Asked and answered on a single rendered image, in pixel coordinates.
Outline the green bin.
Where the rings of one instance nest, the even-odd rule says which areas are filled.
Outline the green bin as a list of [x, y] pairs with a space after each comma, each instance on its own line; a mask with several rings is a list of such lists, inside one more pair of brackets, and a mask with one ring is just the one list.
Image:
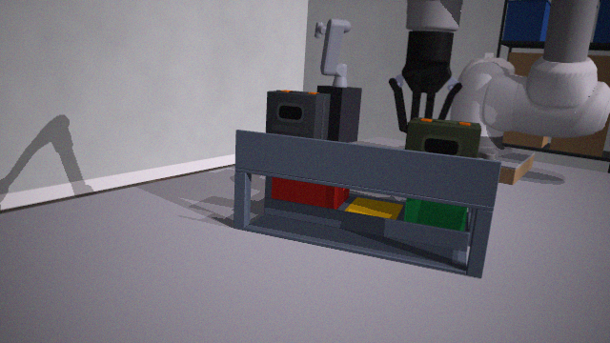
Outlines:
[[468, 208], [406, 198], [404, 221], [463, 231]]

